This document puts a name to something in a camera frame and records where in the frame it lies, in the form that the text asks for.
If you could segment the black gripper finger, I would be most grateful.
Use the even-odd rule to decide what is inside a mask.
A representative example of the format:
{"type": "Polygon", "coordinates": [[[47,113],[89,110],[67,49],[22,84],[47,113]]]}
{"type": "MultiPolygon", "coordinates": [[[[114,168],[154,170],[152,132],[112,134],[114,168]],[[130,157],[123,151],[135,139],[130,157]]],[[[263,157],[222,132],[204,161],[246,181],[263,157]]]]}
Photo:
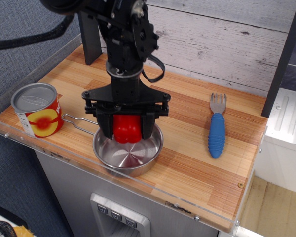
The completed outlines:
{"type": "Polygon", "coordinates": [[[151,137],[155,124],[154,114],[141,115],[141,133],[144,140],[151,137]]]}
{"type": "Polygon", "coordinates": [[[98,125],[104,136],[113,138],[113,115],[97,115],[98,125]]]}

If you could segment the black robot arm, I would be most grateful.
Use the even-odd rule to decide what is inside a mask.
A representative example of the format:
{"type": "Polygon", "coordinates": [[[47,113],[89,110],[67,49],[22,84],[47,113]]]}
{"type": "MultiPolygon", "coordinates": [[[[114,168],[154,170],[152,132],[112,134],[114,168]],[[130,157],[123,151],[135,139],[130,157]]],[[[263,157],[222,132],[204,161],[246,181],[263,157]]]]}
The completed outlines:
{"type": "Polygon", "coordinates": [[[146,86],[146,60],[164,64],[153,52],[158,49],[158,35],[148,19],[144,0],[44,0],[48,10],[79,14],[95,19],[95,24],[81,26],[83,38],[88,30],[100,33],[107,47],[106,70],[109,85],[85,91],[85,111],[92,114],[103,134],[119,143],[137,143],[148,139],[155,120],[169,113],[169,94],[146,86]]]}

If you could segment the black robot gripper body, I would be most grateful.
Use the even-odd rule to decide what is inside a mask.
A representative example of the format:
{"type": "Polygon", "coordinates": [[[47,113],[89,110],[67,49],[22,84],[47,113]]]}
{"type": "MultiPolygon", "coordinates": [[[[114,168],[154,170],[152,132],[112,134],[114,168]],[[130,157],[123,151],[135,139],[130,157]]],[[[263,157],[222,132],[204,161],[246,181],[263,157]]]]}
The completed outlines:
{"type": "Polygon", "coordinates": [[[143,84],[138,76],[111,77],[104,87],[82,93],[87,114],[99,115],[146,115],[168,116],[171,96],[143,84]]]}

